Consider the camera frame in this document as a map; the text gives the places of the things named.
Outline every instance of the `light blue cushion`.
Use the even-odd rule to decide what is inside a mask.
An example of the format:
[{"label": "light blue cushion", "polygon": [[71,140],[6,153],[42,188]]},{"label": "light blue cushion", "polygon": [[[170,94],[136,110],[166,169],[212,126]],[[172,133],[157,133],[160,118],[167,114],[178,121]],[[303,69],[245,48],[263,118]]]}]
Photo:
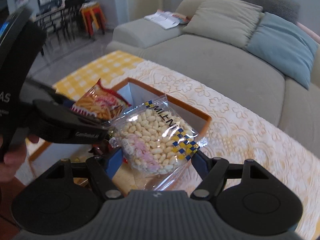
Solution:
[{"label": "light blue cushion", "polygon": [[309,89],[318,44],[295,24],[266,13],[245,48]]}]

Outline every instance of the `pink candy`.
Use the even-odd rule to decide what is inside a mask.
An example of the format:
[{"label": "pink candy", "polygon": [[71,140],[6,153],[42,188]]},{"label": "pink candy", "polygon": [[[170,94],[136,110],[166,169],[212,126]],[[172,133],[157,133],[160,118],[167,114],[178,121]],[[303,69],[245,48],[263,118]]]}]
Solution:
[{"label": "pink candy", "polygon": [[128,137],[129,140],[133,140],[133,146],[135,148],[135,155],[137,158],[144,160],[147,163],[147,169],[151,172],[156,172],[160,165],[157,161],[153,158],[153,155],[147,150],[146,145],[138,140],[138,137],[135,135],[131,135]]}]

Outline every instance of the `human hand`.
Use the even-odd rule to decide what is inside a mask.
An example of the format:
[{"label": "human hand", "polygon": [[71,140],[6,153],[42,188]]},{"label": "human hand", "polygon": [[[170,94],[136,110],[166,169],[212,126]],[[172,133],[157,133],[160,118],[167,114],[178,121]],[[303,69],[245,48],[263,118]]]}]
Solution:
[{"label": "human hand", "polygon": [[[30,135],[28,137],[29,141],[32,143],[37,143],[39,137],[35,135]],[[2,146],[3,138],[0,135],[0,147]],[[27,156],[27,146],[24,142],[14,150],[8,151],[4,155],[3,163],[0,163],[0,182],[9,182],[15,176],[17,170],[24,163]]]}]

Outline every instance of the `stool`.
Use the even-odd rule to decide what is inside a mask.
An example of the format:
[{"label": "stool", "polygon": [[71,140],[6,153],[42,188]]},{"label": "stool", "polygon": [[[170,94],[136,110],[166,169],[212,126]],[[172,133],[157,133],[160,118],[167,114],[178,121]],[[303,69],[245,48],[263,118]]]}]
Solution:
[{"label": "stool", "polygon": [[101,29],[102,33],[105,34],[105,23],[107,22],[107,20],[104,17],[98,3],[81,9],[81,14],[84,21],[85,29],[90,37],[93,35],[92,21],[96,25],[97,29]]}]

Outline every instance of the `clear plastic bag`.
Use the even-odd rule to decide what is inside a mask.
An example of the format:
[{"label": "clear plastic bag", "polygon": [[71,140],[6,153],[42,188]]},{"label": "clear plastic bag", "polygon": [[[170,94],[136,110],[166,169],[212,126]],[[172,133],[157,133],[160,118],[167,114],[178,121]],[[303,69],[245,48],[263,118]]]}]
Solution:
[{"label": "clear plastic bag", "polygon": [[200,138],[168,106],[165,95],[127,111],[113,125],[136,181],[155,179],[143,180],[145,185],[139,183],[138,188],[166,189],[187,167],[193,154],[207,144],[206,138]]}]

